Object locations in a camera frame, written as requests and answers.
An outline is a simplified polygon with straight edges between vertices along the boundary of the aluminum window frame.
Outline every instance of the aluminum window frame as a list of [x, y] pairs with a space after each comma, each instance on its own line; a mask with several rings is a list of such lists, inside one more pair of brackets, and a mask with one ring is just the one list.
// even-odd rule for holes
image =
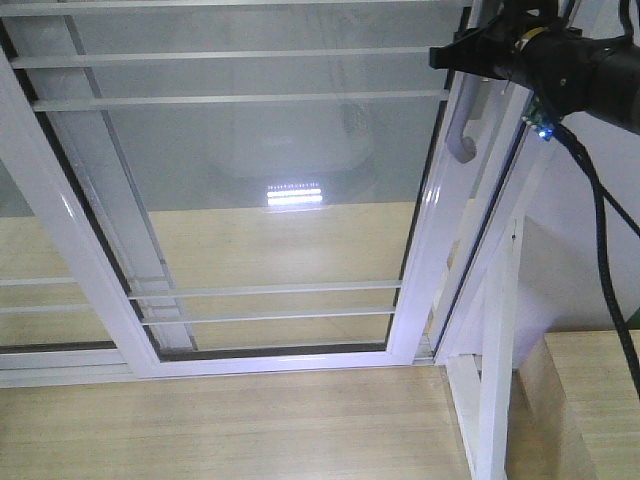
[[[462, 80], [462, 76], [455, 77], [450, 98], [459, 98]], [[449, 102], [444, 110], [444, 128], [437, 140], [429, 176], [419, 200], [420, 209], [407, 255], [402, 288], [384, 351], [163, 362], [127, 298], [4, 53], [0, 55], [0, 82], [5, 86], [0, 91], [0, 158], [68, 262], [74, 278], [103, 320], [135, 377], [382, 367], [413, 363], [423, 338], [429, 310], [438, 294], [451, 245], [456, 239], [459, 221], [481, 168], [480, 162], [462, 165], [455, 161], [444, 145], [446, 127], [451, 123], [455, 102]], [[487, 138], [491, 137], [490, 130], [490, 127], [485, 128]], [[485, 147], [493, 147], [490, 140], [485, 142]], [[441, 191], [456, 194], [440, 196]], [[101, 351], [94, 353], [96, 358], [105, 355]], [[95, 365], [90, 357], [91, 353], [77, 355], [76, 360], [65, 366]]]

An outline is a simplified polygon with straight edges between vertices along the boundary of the cable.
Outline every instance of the cable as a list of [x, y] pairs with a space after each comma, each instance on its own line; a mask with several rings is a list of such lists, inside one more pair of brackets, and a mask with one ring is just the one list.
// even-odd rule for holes
[[633, 38], [633, 23], [631, 23], [631, 18], [629, 16], [629, 3], [629, 0], [620, 0], [618, 3], [618, 18], [620, 19], [620, 24], [624, 30], [624, 36]]
[[622, 351], [627, 360], [629, 373], [633, 379], [636, 393], [640, 399], [640, 361], [633, 344], [633, 339], [629, 333], [629, 328], [624, 321], [620, 305], [616, 299], [613, 282], [611, 280], [611, 270], [609, 266], [609, 253], [607, 246], [607, 219], [605, 211], [605, 191], [606, 189], [600, 183], [600, 179], [596, 169], [591, 161], [591, 157], [587, 149], [582, 145], [578, 138], [564, 125], [557, 125], [554, 131], [556, 139], [567, 149], [573, 159], [576, 161], [580, 169], [586, 174], [591, 184], [593, 192], [593, 201], [596, 210], [596, 242], [598, 255], [598, 274], [600, 276], [600, 284], [602, 293], [607, 304], [607, 309], [611, 315], [613, 325], [615, 326]]
[[[587, 175], [588, 177], [589, 176], [588, 169], [587, 169], [587, 166], [584, 164], [584, 162], [576, 160], [576, 163], [578, 164], [580, 169], [584, 172], [584, 174]], [[633, 233], [635, 233], [637, 237], [640, 238], [640, 226], [638, 226], [638, 224], [635, 222], [633, 217], [629, 215], [629, 213], [624, 209], [624, 207], [620, 205], [620, 203], [618, 203], [618, 200], [616, 200], [616, 198], [611, 194], [611, 192], [609, 192], [609, 190], [607, 190], [604, 185], [600, 184], [600, 186], [602, 187], [602, 194], [604, 195], [604, 198], [614, 208], [614, 210], [618, 213], [618, 215], [620, 215], [620, 217], [625, 221], [625, 223], [629, 226], [629, 228], [633, 230]]]

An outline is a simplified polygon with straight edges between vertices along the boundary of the metal bar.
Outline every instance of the metal bar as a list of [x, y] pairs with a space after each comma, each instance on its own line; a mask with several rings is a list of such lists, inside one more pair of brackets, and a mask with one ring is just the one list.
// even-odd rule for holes
[[507, 230], [486, 277], [476, 480], [503, 480], [523, 219]]
[[271, 293], [313, 293], [350, 290], [377, 290], [400, 288], [400, 280], [381, 280], [372, 282], [336, 282], [336, 283], [290, 283], [282, 285], [262, 285], [247, 287], [188, 288], [156, 292], [132, 292], [129, 300], [152, 300], [158, 298], [189, 297], [229, 297], [236, 295], [265, 295]]
[[56, 313], [56, 312], [90, 312], [91, 305], [33, 305], [28, 307], [0, 307], [0, 315], [22, 315], [26, 313]]
[[471, 480], [476, 478], [480, 376], [473, 355], [460, 355], [447, 361], [447, 377], [456, 407], [462, 443], [469, 462]]
[[141, 323], [143, 325], [170, 325], [182, 323], [226, 323], [257, 320], [282, 320], [291, 318], [320, 318], [320, 317], [353, 317], [356, 315], [390, 315], [395, 312], [392, 305], [382, 307], [359, 308], [330, 308], [326, 310], [294, 310], [282, 312], [243, 313], [235, 315], [213, 315], [201, 318], [189, 317], [149, 317]]
[[71, 285], [77, 283], [73, 277], [49, 277], [49, 278], [16, 278], [13, 280], [0, 280], [0, 287], [29, 287], [35, 285]]
[[470, 0], [123, 0], [66, 3], [22, 3], [0, 6], [1, 17], [47, 17], [58, 15], [104, 15], [117, 13], [157, 13], [159, 10], [183, 11], [201, 7], [259, 5], [333, 5], [380, 3], [439, 3], [457, 7], [471, 5]]
[[293, 93], [270, 95], [205, 95], [189, 97], [128, 97], [76, 98], [69, 100], [39, 100], [34, 112], [88, 112], [172, 105], [211, 105], [220, 103], [313, 102], [336, 100], [384, 100], [392, 98], [434, 97], [446, 100], [446, 90], [404, 90], [386, 92]]
[[427, 47], [334, 48], [319, 50], [247, 50], [228, 52], [113, 53], [101, 55], [59, 55], [17, 57], [11, 67], [18, 69], [111, 67], [118, 65], [155, 65], [180, 60], [215, 60], [229, 58], [342, 57], [355, 55], [427, 54]]

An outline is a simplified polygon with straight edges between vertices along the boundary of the wooden surface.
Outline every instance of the wooden surface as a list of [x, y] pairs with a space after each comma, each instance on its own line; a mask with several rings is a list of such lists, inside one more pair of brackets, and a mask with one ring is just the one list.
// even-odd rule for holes
[[278, 320], [196, 323], [200, 350], [384, 342], [389, 315], [313, 317]]
[[436, 367], [0, 392], [6, 480], [466, 480]]
[[542, 432], [533, 419], [518, 375], [511, 383], [505, 471], [509, 480], [552, 480]]
[[[413, 203], [153, 212], [179, 287], [389, 280], [399, 276]], [[35, 217], [0, 219], [2, 279], [69, 276]], [[193, 316], [393, 304], [395, 290], [192, 298]], [[10, 287], [1, 306], [86, 303], [77, 285]], [[201, 349], [380, 341], [388, 316], [194, 325]], [[92, 312], [0, 316], [0, 345], [109, 340]]]
[[413, 202], [152, 212], [178, 286], [398, 278]]
[[553, 479], [639, 478], [640, 403], [615, 332], [547, 334], [520, 373]]
[[[36, 217], [0, 218], [0, 279], [69, 277], [69, 269]], [[0, 288], [0, 307], [87, 304], [78, 285]], [[0, 345], [110, 340], [92, 311], [0, 314]]]

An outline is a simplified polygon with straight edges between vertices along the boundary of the white post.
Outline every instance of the white post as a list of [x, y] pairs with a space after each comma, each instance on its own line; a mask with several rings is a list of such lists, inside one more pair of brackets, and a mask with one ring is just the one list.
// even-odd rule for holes
[[513, 221], [485, 279], [476, 480], [504, 478], [522, 224], [521, 217]]

